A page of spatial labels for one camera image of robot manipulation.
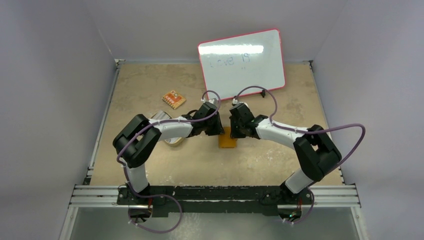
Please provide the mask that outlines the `yellow leather card holder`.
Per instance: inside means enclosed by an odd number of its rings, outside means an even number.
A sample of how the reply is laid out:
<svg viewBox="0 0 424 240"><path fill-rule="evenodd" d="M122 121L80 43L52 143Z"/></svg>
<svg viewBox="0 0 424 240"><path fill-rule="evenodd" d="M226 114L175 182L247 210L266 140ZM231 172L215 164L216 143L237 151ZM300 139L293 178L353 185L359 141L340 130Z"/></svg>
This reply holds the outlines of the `yellow leather card holder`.
<svg viewBox="0 0 424 240"><path fill-rule="evenodd" d="M237 139L231 138L231 128L223 127L224 133L218 136L218 147L220 149L234 149L237 147Z"/></svg>

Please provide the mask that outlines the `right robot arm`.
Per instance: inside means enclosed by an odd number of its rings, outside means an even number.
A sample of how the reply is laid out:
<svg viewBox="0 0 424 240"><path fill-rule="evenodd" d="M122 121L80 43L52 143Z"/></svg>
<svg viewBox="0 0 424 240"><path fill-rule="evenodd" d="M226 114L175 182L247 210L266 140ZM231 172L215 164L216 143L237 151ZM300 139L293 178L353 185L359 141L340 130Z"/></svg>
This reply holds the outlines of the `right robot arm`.
<svg viewBox="0 0 424 240"><path fill-rule="evenodd" d="M268 140L295 151L300 168L280 185L280 196L288 204L298 200L302 190L321 181L342 159L320 125L297 128L273 122L262 114L254 116L245 103L236 104L229 112L231 138Z"/></svg>

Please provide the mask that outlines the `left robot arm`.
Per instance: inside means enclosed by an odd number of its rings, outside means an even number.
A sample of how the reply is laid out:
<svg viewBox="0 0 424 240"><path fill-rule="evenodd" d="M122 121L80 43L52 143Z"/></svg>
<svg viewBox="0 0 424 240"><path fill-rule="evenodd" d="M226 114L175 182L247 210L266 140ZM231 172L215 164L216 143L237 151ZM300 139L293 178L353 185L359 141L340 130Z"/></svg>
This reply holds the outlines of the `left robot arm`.
<svg viewBox="0 0 424 240"><path fill-rule="evenodd" d="M146 203L149 191L145 163L160 141L173 138L191 138L205 133L208 136L224 134L218 112L220 102L204 102L193 115L184 114L170 119L149 119L137 114L112 142L116 161L121 164L129 197L138 205Z"/></svg>

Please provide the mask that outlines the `beige oval card tray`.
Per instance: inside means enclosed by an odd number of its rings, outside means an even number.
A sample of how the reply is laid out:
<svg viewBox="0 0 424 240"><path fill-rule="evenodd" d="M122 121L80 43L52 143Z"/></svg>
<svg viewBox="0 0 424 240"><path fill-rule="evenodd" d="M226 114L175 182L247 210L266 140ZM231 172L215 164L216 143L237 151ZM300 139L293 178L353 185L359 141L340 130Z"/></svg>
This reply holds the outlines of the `beige oval card tray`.
<svg viewBox="0 0 424 240"><path fill-rule="evenodd" d="M165 139L164 142L170 147L177 147L185 140L184 137L173 137Z"/></svg>

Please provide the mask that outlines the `pink framed whiteboard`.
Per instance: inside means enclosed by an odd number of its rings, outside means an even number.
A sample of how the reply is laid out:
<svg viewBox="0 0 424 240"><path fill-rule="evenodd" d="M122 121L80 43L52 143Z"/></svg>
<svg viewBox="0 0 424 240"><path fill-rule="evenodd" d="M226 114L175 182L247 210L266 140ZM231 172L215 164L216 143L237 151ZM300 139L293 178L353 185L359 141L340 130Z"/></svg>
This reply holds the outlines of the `pink framed whiteboard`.
<svg viewBox="0 0 424 240"><path fill-rule="evenodd" d="M222 100L285 87L286 73L277 28L198 44L204 85Z"/></svg>

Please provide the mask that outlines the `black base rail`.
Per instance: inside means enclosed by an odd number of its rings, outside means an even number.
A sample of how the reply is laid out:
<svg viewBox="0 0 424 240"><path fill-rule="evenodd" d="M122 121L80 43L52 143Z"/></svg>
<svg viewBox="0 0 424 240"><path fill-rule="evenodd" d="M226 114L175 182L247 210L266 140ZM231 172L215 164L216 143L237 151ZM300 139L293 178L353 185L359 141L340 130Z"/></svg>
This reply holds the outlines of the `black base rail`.
<svg viewBox="0 0 424 240"><path fill-rule="evenodd" d="M260 186L172 186L150 185L138 194L129 187L118 188L116 203L142 206L153 217L169 213L262 214L297 219L302 208L312 204L308 189L292 194L278 185Z"/></svg>

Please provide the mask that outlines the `aluminium frame rails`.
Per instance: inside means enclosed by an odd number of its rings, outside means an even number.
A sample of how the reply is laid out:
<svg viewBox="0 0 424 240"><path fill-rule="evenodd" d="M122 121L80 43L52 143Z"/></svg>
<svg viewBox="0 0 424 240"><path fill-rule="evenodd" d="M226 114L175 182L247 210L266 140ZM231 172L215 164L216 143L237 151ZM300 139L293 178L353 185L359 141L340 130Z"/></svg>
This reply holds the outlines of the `aluminium frame rails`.
<svg viewBox="0 0 424 240"><path fill-rule="evenodd" d="M176 91L185 103L176 109L162 97ZM113 140L138 114L146 118L163 110L180 117L199 109L206 93L198 63L118 64L97 143L89 165L91 181L72 193L62 239L188 239L188 240L365 240L360 200L354 185L342 184L339 170L324 184L305 188L310 206L299 218L261 213L171 212L154 217L143 206L118 205L118 188L128 187L124 168L117 162ZM176 147L159 141L145 173L149 186L281 186L300 168L295 151L282 144L246 137L234 149L219 148L218 135L201 133Z"/></svg>

